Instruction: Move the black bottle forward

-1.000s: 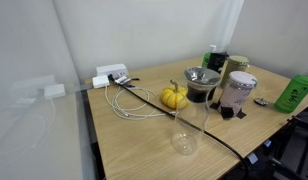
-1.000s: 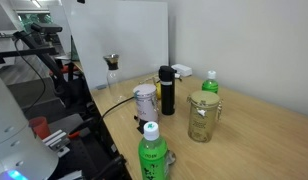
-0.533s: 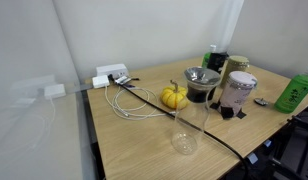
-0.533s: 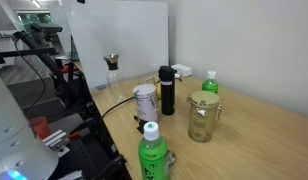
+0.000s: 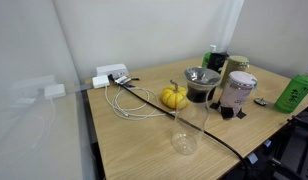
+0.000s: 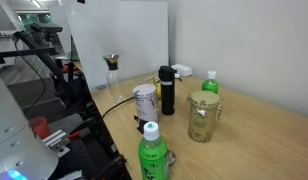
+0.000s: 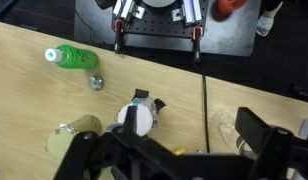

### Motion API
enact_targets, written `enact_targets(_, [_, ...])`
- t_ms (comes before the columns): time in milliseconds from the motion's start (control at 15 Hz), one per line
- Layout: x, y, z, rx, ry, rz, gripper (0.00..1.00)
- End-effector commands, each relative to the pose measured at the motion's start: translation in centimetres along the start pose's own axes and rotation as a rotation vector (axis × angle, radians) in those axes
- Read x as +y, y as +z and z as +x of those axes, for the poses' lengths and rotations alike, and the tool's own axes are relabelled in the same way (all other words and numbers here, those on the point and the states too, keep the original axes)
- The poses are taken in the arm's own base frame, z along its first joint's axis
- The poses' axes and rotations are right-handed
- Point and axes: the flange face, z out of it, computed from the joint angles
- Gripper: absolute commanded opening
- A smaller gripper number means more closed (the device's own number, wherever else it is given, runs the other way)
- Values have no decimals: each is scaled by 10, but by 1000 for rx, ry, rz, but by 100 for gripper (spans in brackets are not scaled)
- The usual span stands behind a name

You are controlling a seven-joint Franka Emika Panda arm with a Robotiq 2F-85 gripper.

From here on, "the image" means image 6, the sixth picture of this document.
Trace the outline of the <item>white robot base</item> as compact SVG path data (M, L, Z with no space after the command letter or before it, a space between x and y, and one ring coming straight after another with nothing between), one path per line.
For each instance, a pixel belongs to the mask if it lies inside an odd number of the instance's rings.
M47 180L58 161L0 78L0 180Z

